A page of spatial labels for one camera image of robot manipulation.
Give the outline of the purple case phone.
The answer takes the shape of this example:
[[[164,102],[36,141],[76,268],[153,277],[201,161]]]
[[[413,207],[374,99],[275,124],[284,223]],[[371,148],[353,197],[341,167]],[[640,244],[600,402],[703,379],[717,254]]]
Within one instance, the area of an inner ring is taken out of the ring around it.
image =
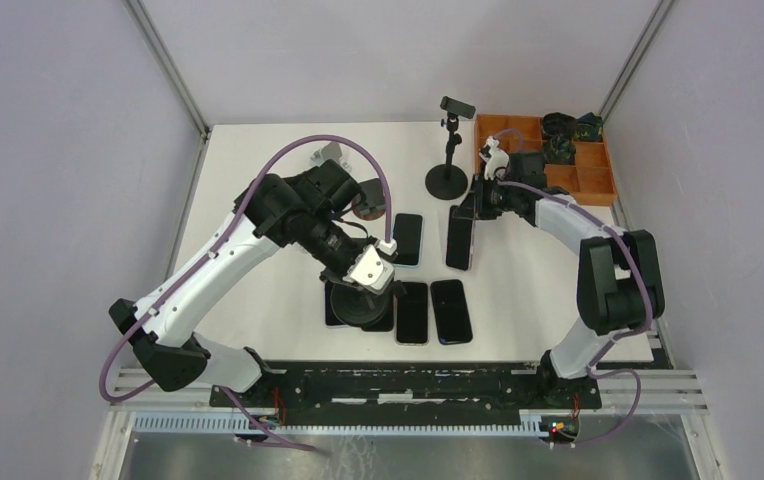
[[[331,294],[333,285],[331,283],[324,284],[324,324],[327,328],[341,328],[345,324],[335,315],[331,303]]]

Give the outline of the black tall round-base stand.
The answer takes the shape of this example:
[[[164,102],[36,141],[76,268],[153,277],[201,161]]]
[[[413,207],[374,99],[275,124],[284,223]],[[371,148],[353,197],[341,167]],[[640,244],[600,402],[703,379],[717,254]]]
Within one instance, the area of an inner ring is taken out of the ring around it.
[[[463,196],[468,189],[467,175],[453,162],[456,149],[463,141],[459,133],[460,120],[472,120],[476,114],[476,108],[449,96],[442,97],[440,108],[446,114],[446,117],[440,122],[440,125],[447,132],[444,150],[445,160],[427,172],[425,187],[428,193],[436,199],[455,200]]]

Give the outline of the black clamp stand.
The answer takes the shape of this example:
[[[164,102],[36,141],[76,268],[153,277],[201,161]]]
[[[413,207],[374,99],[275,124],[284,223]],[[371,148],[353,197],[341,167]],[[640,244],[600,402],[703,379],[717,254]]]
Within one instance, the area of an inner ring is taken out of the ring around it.
[[[345,324],[345,326],[362,330],[362,327],[376,323],[388,312],[394,314],[394,295],[388,302],[368,304],[366,301],[355,301],[354,299],[349,298],[347,292],[340,285],[332,285],[332,308],[335,315]]]

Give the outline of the light blue case phone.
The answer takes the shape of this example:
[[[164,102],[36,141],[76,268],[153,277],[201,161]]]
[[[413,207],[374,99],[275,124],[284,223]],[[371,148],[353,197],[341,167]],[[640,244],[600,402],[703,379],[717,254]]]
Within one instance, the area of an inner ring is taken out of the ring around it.
[[[419,214],[398,213],[394,219],[393,239],[397,243],[394,263],[416,267],[422,249],[423,217]]]

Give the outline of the black phone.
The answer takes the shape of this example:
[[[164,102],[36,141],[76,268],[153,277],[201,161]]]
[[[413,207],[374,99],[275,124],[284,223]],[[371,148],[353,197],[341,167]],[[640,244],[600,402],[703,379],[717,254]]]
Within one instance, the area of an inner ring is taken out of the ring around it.
[[[376,323],[369,326],[362,327],[364,332],[379,333],[379,332],[391,332],[395,328],[395,315],[392,312],[388,312]]]

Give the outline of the silver folding phone stand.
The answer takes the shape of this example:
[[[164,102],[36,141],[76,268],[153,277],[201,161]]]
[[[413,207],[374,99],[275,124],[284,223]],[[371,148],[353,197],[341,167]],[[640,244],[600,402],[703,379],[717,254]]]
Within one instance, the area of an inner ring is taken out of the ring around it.
[[[320,166],[328,160],[332,160],[345,171],[352,170],[349,164],[349,151],[337,142],[328,142],[323,147],[315,150],[310,156],[312,166]]]

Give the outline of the round wooden phone stand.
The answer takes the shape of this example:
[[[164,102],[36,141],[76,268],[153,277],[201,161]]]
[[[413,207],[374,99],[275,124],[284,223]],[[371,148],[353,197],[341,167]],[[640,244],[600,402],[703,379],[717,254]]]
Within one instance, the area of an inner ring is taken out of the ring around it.
[[[351,212],[359,219],[373,221],[386,213],[386,203],[381,180],[369,179],[359,183],[360,193],[354,198]]]

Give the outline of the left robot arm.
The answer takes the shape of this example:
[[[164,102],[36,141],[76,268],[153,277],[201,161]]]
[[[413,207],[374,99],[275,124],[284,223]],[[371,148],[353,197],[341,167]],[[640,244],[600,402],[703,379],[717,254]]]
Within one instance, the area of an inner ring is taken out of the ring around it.
[[[195,329],[246,274],[287,245],[298,244],[323,265],[322,280],[346,292],[353,310],[345,324],[376,322],[394,295],[397,243],[352,238],[336,224],[361,192],[333,160],[287,178],[267,173],[179,272],[137,301],[117,300],[109,314],[151,384],[174,392],[205,381],[230,388],[253,408],[270,399],[272,381],[251,348],[229,347]]]

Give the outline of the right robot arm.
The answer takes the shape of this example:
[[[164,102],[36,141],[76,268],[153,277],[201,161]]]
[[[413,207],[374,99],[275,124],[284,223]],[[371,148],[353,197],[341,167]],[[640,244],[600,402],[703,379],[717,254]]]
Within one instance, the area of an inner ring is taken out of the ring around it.
[[[575,396],[581,379],[597,378],[597,364],[620,340],[647,333],[664,313],[656,241],[647,230],[605,223],[569,191],[550,184],[539,152],[508,153],[485,145],[479,157],[455,218],[487,221],[512,212],[578,259],[578,318],[536,369],[538,400],[560,408]]]

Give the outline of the orange compartment tray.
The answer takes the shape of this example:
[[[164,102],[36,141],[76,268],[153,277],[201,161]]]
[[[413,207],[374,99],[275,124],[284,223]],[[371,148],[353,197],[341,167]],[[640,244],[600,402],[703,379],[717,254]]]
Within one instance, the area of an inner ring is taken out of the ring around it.
[[[484,165],[479,150],[490,136],[499,139],[500,147],[508,153],[542,153],[548,145],[542,123],[543,119],[536,116],[478,114],[473,126],[473,170],[478,172]],[[582,205],[612,206],[617,188],[606,140],[574,139],[572,143],[576,149],[572,164],[545,165],[548,184],[567,190]]]

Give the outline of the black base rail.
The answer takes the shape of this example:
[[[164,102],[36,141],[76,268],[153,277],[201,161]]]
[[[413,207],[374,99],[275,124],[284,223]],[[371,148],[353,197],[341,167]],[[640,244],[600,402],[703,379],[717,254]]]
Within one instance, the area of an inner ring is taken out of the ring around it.
[[[253,387],[213,407],[277,408],[290,427],[511,426],[527,411],[596,410],[596,381],[544,396],[531,362],[273,361]]]

